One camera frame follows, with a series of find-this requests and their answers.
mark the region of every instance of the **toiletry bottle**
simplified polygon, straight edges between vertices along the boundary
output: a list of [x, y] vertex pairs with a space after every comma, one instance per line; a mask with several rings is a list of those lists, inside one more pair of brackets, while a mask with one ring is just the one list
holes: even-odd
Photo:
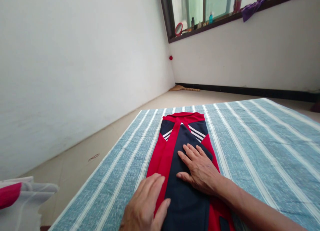
[[194, 30], [194, 18], [192, 18], [192, 20], [191, 20], [191, 28], [192, 28], [192, 30]]
[[209, 16], [209, 24], [213, 23], [213, 15], [212, 12], [210, 12], [210, 16]]

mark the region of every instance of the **mattress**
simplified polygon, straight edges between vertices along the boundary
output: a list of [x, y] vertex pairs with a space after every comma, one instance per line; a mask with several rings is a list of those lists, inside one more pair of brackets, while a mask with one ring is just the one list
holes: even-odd
[[[306, 229], [320, 229], [320, 125], [263, 98], [140, 111], [50, 230], [118, 230], [146, 177], [162, 117], [179, 112], [204, 114], [222, 175]], [[234, 222], [246, 229], [235, 215]]]

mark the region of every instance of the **red and navy tracksuit jacket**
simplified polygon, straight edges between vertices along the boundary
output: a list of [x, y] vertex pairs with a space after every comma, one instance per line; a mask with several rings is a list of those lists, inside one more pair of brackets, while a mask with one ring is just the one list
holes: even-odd
[[176, 177], [178, 172], [190, 173], [178, 156], [187, 143], [199, 145], [220, 172], [204, 115], [182, 112], [164, 116], [147, 172], [147, 177], [154, 173], [166, 177], [155, 209], [156, 213], [162, 201], [171, 198], [162, 230], [234, 231], [231, 212], [220, 199]]

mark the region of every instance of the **floor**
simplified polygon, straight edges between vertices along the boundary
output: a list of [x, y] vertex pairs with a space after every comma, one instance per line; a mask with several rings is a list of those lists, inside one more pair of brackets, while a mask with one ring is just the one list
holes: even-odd
[[[39, 210], [39, 213], [42, 214], [42, 225], [53, 224], [140, 110], [203, 105], [255, 98], [260, 97], [212, 91], [167, 92], [108, 125], [78, 145], [24, 174], [23, 177], [34, 176], [35, 182], [54, 183], [60, 186], [59, 192], [45, 202]], [[271, 100], [320, 122], [320, 114], [309, 111], [313, 105], [312, 103], [281, 99]]]

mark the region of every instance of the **purple cloth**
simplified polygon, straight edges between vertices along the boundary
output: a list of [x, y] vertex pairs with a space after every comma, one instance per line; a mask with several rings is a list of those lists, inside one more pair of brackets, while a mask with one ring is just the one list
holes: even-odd
[[242, 17], [243, 17], [243, 22], [246, 22], [249, 20], [251, 16], [253, 16], [254, 13], [257, 12], [259, 7], [265, 2], [266, 0], [259, 0], [253, 4], [246, 5], [243, 10], [241, 11]]

